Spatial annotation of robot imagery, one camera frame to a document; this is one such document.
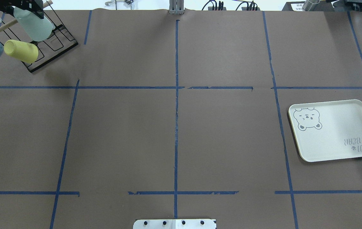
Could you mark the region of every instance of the bear illustration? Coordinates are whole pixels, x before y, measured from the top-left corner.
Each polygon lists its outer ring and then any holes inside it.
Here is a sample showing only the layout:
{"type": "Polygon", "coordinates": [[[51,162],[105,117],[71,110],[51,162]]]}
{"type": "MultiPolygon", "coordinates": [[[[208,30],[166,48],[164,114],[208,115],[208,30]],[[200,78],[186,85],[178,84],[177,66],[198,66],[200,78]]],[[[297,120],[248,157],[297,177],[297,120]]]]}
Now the bear illustration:
{"type": "Polygon", "coordinates": [[[303,108],[294,111],[294,118],[298,122],[298,129],[305,131],[307,128],[321,129],[322,124],[319,122],[319,112],[315,108],[303,108]]]}

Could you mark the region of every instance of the metal cylinder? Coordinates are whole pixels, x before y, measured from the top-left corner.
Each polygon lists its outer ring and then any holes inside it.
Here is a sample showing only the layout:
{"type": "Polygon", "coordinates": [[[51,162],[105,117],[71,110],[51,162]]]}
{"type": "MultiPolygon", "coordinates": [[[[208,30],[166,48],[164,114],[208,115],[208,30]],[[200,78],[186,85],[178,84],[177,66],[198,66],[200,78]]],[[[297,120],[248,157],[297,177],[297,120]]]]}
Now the metal cylinder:
{"type": "Polygon", "coordinates": [[[319,4],[320,0],[305,0],[303,4],[303,10],[305,11],[313,11],[317,4],[319,4]]]}

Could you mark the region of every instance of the wooden dowel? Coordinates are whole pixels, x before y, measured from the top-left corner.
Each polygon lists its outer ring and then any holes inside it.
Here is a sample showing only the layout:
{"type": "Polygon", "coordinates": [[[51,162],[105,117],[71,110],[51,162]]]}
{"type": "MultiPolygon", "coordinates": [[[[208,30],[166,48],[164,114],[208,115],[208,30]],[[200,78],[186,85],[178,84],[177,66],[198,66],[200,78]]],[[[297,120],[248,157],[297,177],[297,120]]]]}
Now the wooden dowel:
{"type": "MultiPolygon", "coordinates": [[[[45,7],[47,7],[47,6],[50,6],[52,3],[53,3],[53,2],[52,2],[51,0],[49,0],[49,1],[47,1],[47,2],[44,2],[43,9],[44,9],[45,7]]],[[[17,23],[18,23],[17,19],[14,19],[14,20],[12,20],[11,22],[8,22],[8,23],[0,26],[0,33],[3,32],[3,31],[5,31],[6,29],[10,28],[11,26],[17,24],[17,23]]]]}

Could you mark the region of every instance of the metal plate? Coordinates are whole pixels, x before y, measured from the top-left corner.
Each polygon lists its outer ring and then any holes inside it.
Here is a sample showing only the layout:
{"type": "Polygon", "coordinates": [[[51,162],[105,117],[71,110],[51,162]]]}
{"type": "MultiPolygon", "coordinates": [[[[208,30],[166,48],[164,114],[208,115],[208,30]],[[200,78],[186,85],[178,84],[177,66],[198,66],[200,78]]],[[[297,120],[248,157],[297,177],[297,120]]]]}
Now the metal plate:
{"type": "Polygon", "coordinates": [[[216,229],[216,220],[189,219],[189,220],[137,220],[133,229],[216,229]]]}

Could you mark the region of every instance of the white wall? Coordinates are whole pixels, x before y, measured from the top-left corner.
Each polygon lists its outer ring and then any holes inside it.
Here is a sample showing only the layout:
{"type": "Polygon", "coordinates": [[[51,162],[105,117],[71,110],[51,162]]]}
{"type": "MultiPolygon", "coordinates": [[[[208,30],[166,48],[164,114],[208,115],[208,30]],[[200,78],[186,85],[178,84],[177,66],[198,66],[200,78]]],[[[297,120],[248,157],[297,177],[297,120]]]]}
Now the white wall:
{"type": "MultiPolygon", "coordinates": [[[[73,10],[90,10],[96,8],[115,9],[114,3],[110,6],[105,6],[108,0],[53,0],[52,7],[54,9],[73,9],[73,10]]],[[[281,10],[287,0],[259,0],[256,1],[261,10],[281,10]]],[[[240,2],[233,0],[224,0],[224,6],[227,10],[235,10],[240,2]]],[[[187,9],[201,10],[207,3],[207,0],[185,0],[184,6],[187,9]]],[[[135,9],[140,10],[155,10],[168,9],[169,0],[134,0],[135,9]]],[[[124,3],[123,0],[117,1],[117,9],[130,10],[130,6],[124,3]]]]}

